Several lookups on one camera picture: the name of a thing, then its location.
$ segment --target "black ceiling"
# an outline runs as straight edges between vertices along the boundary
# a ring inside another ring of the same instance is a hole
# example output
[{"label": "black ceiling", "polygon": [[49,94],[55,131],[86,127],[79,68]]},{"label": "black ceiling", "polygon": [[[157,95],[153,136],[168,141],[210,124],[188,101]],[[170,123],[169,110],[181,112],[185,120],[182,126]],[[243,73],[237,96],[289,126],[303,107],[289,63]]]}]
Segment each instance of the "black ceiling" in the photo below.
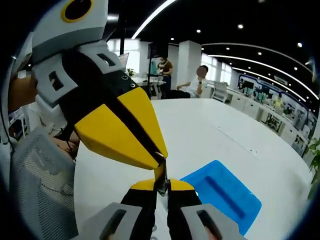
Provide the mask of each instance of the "black ceiling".
[{"label": "black ceiling", "polygon": [[[109,0],[109,13],[125,16],[125,37],[131,38],[145,19],[165,0]],[[180,43],[193,41],[210,43],[241,43],[269,48],[304,64],[313,58],[316,39],[313,18],[315,11],[309,1],[303,3],[258,0],[176,0],[138,35],[141,41]],[[119,38],[116,31],[112,38]],[[261,62],[280,69],[319,92],[312,73],[283,55],[249,46],[204,45],[208,55],[227,55]],[[218,58],[232,67],[248,69],[274,79],[278,76],[291,84],[290,88],[306,99],[308,108],[319,109],[319,101],[292,78],[269,67],[243,60]]]}]

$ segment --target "blue tray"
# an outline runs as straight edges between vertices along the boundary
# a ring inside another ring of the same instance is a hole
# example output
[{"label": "blue tray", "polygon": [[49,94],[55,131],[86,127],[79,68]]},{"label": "blue tray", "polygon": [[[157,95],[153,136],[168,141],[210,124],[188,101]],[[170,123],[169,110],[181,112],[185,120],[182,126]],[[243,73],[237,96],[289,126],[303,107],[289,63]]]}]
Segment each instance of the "blue tray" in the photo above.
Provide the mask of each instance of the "blue tray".
[{"label": "blue tray", "polygon": [[212,204],[246,234],[260,209],[261,202],[218,160],[181,179],[191,184],[203,204]]}]

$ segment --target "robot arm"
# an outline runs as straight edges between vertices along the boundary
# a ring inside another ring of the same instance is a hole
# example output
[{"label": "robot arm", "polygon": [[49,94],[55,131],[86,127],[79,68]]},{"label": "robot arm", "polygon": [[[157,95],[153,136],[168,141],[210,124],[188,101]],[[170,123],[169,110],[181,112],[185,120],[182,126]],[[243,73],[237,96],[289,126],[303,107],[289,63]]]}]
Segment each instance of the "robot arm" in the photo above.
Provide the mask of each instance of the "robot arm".
[{"label": "robot arm", "polygon": [[[41,110],[57,126],[74,126],[89,150],[154,170],[154,179],[133,185],[121,203],[112,203],[90,219],[76,239],[110,234],[115,240],[150,239],[157,192],[168,193],[173,240],[207,239],[204,224],[213,233],[221,232],[222,225],[213,220],[214,207],[201,205],[191,185],[167,179],[168,151],[152,104],[102,40],[107,12],[107,0],[61,1],[42,18],[32,38],[35,99]],[[243,239],[237,227],[219,233],[225,240]],[[229,233],[236,232],[238,238],[230,238]]]}]

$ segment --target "black circle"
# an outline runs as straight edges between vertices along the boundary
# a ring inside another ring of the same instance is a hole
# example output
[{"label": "black circle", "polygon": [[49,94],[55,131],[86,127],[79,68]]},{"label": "black circle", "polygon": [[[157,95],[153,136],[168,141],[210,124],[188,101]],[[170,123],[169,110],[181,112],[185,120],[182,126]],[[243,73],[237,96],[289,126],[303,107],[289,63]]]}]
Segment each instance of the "black circle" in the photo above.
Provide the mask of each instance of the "black circle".
[{"label": "black circle", "polygon": [[91,0],[74,0],[66,7],[64,16],[69,20],[77,20],[90,10],[91,4]]}]

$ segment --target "green plant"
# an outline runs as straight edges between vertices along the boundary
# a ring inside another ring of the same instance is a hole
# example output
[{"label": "green plant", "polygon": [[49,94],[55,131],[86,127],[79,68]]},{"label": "green plant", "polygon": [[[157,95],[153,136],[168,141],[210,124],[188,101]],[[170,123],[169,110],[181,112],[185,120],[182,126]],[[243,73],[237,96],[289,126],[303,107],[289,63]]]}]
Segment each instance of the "green plant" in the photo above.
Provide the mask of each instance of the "green plant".
[{"label": "green plant", "polygon": [[308,195],[308,199],[311,199],[314,196],[315,191],[317,189],[317,185],[319,182],[318,170],[319,170],[319,166],[320,166],[320,149],[317,149],[318,146],[320,145],[320,139],[313,138],[310,142],[311,142],[311,144],[308,147],[306,152],[308,153],[308,151],[311,151],[313,154],[313,159],[310,164],[310,171],[312,169],[314,169],[315,174],[314,174],[312,182],[311,182],[311,189],[310,189],[310,192]]},{"label": "green plant", "polygon": [[136,73],[135,70],[133,70],[132,68],[127,68],[127,71],[130,78]]}]

